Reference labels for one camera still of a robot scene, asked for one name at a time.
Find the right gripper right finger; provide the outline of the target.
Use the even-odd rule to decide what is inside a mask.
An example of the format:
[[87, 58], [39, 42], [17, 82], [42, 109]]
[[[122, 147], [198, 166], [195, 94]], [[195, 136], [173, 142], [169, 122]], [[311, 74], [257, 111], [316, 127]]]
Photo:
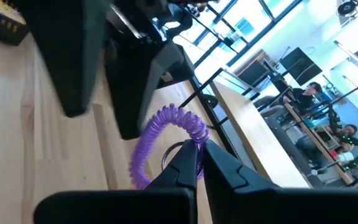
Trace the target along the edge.
[[212, 140], [203, 155], [213, 223], [358, 224], [358, 189], [280, 187]]

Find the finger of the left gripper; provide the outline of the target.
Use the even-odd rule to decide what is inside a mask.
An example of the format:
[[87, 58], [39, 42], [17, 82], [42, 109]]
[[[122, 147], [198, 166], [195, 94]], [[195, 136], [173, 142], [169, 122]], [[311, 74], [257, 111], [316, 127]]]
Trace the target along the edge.
[[20, 1], [67, 117], [88, 109], [109, 7], [105, 0]]
[[111, 103], [124, 140], [138, 138], [155, 90], [192, 78], [194, 65], [185, 49], [178, 60], [125, 52], [105, 62]]

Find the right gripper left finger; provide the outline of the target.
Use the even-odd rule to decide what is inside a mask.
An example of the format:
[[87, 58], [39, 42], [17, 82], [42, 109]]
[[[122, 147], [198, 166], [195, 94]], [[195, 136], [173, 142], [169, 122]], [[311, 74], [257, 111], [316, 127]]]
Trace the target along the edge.
[[197, 145], [186, 140], [144, 190], [66, 191], [43, 199], [35, 224], [197, 223]]

